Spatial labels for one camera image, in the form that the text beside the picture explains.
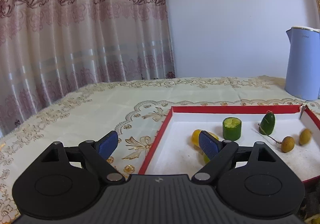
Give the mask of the brown longan with stem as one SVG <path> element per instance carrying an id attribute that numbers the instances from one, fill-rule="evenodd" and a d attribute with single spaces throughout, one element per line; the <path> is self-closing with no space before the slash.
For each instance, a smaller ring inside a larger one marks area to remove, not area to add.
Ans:
<path id="1" fill-rule="evenodd" d="M 259 132 L 263 135 L 266 135 L 267 137 L 269 137 L 270 139 L 272 139 L 273 141 L 275 141 L 278 145 L 280 145 L 280 149 L 283 153 L 287 153 L 287 152 L 291 152 L 294 147 L 295 147 L 295 140 L 293 137 L 291 136 L 286 136 L 281 142 L 276 140 L 275 138 L 273 138 L 272 136 L 268 135 L 260 126 L 260 124 L 258 125 L 259 127 Z"/>

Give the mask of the green cucumber end piece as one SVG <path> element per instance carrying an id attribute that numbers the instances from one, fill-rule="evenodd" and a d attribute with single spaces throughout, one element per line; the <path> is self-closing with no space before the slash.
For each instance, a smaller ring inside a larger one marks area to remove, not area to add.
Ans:
<path id="1" fill-rule="evenodd" d="M 274 130 L 276 117 L 272 111 L 268 111 L 260 122 L 259 132 L 262 135 L 270 135 Z"/>

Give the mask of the green cucumber cylinder piece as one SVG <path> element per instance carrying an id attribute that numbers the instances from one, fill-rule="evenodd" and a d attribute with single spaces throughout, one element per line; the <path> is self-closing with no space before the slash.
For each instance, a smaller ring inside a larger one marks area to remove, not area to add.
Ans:
<path id="1" fill-rule="evenodd" d="M 227 117 L 223 120 L 223 138 L 237 141 L 241 137 L 242 121 L 236 117 Z"/>

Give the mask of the yellow brown longan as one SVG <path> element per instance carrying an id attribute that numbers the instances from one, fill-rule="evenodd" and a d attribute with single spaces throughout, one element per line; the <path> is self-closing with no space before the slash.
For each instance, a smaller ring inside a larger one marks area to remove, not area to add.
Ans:
<path id="1" fill-rule="evenodd" d="M 306 145 L 311 141 L 312 132 L 310 129 L 304 129 L 299 136 L 299 145 Z"/>

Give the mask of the yellow pepper piece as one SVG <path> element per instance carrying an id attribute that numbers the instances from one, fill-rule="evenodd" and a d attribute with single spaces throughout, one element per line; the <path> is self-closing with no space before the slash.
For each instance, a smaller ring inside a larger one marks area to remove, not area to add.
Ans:
<path id="1" fill-rule="evenodd" d="M 191 142 L 193 143 L 193 145 L 199 147 L 199 135 L 200 135 L 200 132 L 202 130 L 201 129 L 196 129 L 193 133 L 192 133 L 192 136 L 191 136 Z M 213 136 L 215 139 L 219 140 L 218 136 L 212 132 L 209 132 L 209 134 L 211 136 Z"/>

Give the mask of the green round fruit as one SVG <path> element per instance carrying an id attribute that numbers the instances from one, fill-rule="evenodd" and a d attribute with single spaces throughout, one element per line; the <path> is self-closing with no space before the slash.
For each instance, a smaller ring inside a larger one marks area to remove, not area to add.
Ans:
<path id="1" fill-rule="evenodd" d="M 203 155 L 203 160 L 204 160 L 205 164 L 210 162 L 210 159 L 208 158 L 208 156 L 206 154 Z"/>

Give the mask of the red shallow cardboard tray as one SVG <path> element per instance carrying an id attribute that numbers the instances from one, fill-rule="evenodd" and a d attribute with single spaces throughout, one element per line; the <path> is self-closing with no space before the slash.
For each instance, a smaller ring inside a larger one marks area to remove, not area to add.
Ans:
<path id="1" fill-rule="evenodd" d="M 313 133 L 306 145 L 296 144 L 288 153 L 259 132 L 258 125 L 268 111 L 276 117 L 270 136 L 281 141 L 286 136 L 299 138 L 305 128 Z M 251 147 L 257 141 L 266 143 L 302 181 L 319 178 L 319 118 L 307 105 L 267 106 L 173 106 L 166 116 L 146 155 L 139 174 L 192 176 L 203 166 L 203 160 L 191 142 L 196 129 L 222 136 L 222 122 L 227 117 L 242 121 L 240 146 Z"/>

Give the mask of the cream embroidered tablecloth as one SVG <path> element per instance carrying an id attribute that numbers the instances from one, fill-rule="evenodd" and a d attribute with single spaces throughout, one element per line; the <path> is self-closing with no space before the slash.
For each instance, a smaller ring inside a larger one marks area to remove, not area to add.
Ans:
<path id="1" fill-rule="evenodd" d="M 123 175 L 136 173 L 172 106 L 302 104 L 283 78 L 178 78 L 84 86 L 20 123 L 1 138 L 1 223 L 19 217 L 11 189 L 18 176 L 53 141 L 65 146 L 119 133 L 108 161 Z"/>

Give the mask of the blue electric kettle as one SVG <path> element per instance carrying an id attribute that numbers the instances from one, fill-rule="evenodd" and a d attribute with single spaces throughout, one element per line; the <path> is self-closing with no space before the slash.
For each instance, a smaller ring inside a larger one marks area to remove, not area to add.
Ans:
<path id="1" fill-rule="evenodd" d="M 292 26 L 285 91 L 303 100 L 319 99 L 319 29 Z"/>

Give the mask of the patterned pink curtain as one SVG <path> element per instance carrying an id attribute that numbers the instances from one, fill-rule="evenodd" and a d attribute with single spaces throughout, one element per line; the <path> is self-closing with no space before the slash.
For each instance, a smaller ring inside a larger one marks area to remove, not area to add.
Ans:
<path id="1" fill-rule="evenodd" d="M 1 0 L 1 135 L 87 84 L 174 78 L 166 0 Z"/>

